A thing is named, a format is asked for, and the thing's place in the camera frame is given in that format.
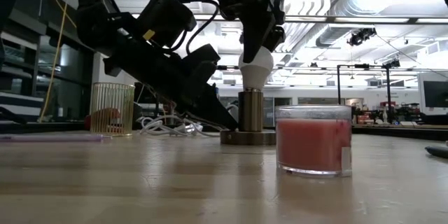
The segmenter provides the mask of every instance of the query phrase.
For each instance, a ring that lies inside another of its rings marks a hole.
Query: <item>wooden tabletop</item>
[[[219,139],[1,143],[0,223],[448,223],[448,161],[427,145],[354,135],[353,177],[312,179]]]

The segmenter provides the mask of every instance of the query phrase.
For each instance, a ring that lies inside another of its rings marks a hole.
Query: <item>pink candle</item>
[[[351,174],[351,122],[281,118],[276,121],[279,167],[317,176]]]

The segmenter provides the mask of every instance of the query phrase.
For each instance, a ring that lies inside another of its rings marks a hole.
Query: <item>wire cage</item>
[[[132,134],[133,85],[95,83],[92,86],[90,131],[95,134]]]

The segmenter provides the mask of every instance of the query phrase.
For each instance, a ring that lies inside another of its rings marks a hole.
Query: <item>round metal base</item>
[[[220,132],[221,144],[240,146],[274,146],[275,131],[263,132]]]

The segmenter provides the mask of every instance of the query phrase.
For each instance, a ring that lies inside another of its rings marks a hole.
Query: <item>glass jar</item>
[[[351,175],[351,107],[275,108],[277,165],[308,176]]]

